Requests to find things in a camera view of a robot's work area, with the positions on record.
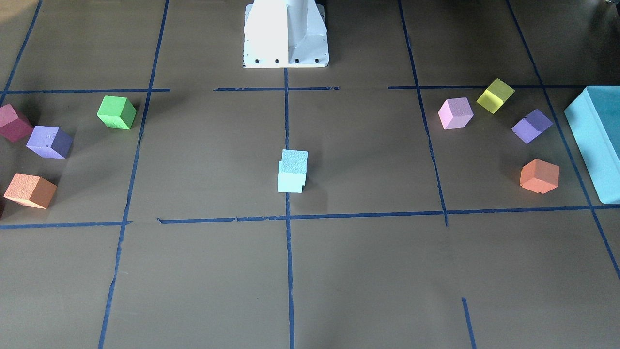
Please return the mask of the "teal plastic bin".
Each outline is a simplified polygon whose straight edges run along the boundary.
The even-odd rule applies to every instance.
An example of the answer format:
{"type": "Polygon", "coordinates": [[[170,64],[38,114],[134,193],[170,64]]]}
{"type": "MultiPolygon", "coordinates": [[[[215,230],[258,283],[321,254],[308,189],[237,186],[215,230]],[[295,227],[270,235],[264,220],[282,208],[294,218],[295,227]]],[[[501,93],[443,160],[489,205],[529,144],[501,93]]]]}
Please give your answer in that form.
{"type": "Polygon", "coordinates": [[[564,111],[599,200],[620,202],[620,87],[587,86],[564,111]]]}

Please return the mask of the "green foam block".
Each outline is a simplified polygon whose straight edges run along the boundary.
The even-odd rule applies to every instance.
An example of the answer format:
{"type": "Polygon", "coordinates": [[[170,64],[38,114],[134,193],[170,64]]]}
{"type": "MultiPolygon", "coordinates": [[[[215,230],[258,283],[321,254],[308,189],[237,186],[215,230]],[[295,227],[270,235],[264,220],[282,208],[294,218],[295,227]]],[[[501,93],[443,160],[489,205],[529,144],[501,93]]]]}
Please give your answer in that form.
{"type": "Polygon", "coordinates": [[[131,129],[137,109],[126,97],[105,95],[96,115],[109,128],[131,129]]]}

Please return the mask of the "orange foam block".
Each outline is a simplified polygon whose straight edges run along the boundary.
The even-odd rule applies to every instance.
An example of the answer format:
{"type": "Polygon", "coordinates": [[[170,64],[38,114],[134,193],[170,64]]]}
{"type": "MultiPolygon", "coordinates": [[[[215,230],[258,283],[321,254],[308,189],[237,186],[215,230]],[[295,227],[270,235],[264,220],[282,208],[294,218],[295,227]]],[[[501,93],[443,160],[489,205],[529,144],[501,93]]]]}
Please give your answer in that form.
{"type": "Polygon", "coordinates": [[[48,208],[57,186],[40,176],[16,173],[4,198],[33,208],[48,208]]]}
{"type": "Polygon", "coordinates": [[[521,168],[519,184],[531,192],[545,194],[558,187],[560,166],[534,159],[521,168]]]}

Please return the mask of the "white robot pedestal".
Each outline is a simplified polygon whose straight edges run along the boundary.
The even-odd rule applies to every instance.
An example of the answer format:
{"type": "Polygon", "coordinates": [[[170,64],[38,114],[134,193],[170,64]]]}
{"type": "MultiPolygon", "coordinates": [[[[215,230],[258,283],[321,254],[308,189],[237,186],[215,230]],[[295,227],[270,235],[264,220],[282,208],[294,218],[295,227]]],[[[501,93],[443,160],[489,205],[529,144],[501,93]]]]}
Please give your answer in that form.
{"type": "Polygon", "coordinates": [[[242,66],[328,66],[325,9],[314,0],[255,0],[245,8],[242,66]]]}

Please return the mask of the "purple foam block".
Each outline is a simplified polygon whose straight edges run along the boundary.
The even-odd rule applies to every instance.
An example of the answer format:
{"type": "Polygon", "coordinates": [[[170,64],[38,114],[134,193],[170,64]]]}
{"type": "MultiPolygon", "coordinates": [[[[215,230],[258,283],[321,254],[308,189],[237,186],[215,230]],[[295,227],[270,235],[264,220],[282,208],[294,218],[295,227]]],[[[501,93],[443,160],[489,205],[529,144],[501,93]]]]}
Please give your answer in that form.
{"type": "Polygon", "coordinates": [[[540,109],[534,109],[518,121],[511,130],[521,141],[529,144],[552,125],[553,122],[545,113],[540,109]]]}
{"type": "Polygon", "coordinates": [[[47,159],[66,159],[73,138],[60,127],[35,126],[26,147],[47,159]]]}

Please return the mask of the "crimson foam block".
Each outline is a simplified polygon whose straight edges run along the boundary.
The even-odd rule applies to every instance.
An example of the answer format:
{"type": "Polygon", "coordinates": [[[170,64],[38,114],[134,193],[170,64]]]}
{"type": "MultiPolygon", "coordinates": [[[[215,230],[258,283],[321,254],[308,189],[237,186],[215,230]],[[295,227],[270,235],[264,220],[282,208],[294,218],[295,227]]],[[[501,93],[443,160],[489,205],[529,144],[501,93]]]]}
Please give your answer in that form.
{"type": "Polygon", "coordinates": [[[29,137],[33,130],[27,117],[11,104],[0,108],[0,134],[10,142],[29,137]]]}

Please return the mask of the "pink foam block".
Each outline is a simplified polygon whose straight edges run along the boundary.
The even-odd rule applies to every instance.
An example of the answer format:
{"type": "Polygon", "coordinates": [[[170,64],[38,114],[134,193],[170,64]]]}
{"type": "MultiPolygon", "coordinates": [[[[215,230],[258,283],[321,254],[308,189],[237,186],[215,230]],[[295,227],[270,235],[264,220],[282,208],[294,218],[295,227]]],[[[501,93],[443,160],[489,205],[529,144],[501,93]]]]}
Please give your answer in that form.
{"type": "Polygon", "coordinates": [[[464,128],[474,112],[467,97],[446,99],[438,111],[441,125],[444,130],[464,128]]]}

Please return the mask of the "light blue block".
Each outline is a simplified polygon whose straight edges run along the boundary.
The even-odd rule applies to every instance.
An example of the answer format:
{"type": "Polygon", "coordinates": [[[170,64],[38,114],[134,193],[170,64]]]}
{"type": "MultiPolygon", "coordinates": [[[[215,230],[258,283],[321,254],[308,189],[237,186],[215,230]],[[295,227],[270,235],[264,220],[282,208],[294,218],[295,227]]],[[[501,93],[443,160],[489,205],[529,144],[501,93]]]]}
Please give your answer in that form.
{"type": "Polygon", "coordinates": [[[305,173],[293,173],[283,161],[278,162],[277,191],[281,193],[301,193],[306,184],[305,173]]]}
{"type": "Polygon", "coordinates": [[[279,161],[279,173],[307,175],[309,153],[303,150],[283,149],[279,161]]]}

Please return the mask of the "yellow foam block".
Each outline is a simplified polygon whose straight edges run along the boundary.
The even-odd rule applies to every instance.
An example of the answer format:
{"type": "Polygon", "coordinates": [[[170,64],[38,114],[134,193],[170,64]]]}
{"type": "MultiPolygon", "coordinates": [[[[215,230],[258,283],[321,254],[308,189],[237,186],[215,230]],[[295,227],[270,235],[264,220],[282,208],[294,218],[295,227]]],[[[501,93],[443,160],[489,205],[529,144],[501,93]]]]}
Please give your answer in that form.
{"type": "Polygon", "coordinates": [[[477,99],[477,103],[490,113],[496,113],[514,94],[514,89],[496,78],[477,99]]]}

